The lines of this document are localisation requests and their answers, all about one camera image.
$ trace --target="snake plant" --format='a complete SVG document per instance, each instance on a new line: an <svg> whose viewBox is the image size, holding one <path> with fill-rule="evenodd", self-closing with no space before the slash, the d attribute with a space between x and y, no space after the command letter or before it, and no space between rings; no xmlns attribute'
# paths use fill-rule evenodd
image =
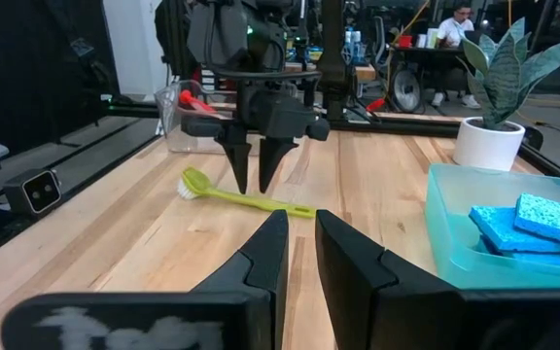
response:
<svg viewBox="0 0 560 350"><path fill-rule="evenodd" d="M498 44L486 35L479 45L463 39L466 59L475 68L474 75L469 70L468 84L483 105L487 129L500 130L531 90L560 67L560 44L527 57L531 33L524 34L524 25L524 18L517 21Z"/></svg>

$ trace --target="wooden table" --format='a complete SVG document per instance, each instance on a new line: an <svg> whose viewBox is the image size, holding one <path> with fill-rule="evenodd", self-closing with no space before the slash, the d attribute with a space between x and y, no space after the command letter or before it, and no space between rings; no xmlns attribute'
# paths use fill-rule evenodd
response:
<svg viewBox="0 0 560 350"><path fill-rule="evenodd" d="M286 72L301 72L301 63L287 62L284 67ZM308 70L315 69L317 69L315 64L308 63ZM377 73L375 73L375 68L372 65L357 66L356 77L359 82L371 82L377 78Z"/></svg>
<svg viewBox="0 0 560 350"><path fill-rule="evenodd" d="M424 220L427 172L432 162L451 162L453 147L450 139L332 132L327 142L305 140L291 151L265 196L329 209L435 273ZM259 170L251 164L253 192ZM170 154L159 140L0 248L0 322L41 293L187 291L218 268L268 213L181 199L176 186L189 165L236 191L225 157ZM520 159L513 170L537 172ZM290 220L284 349L334 349L314 228L313 220Z"/></svg>

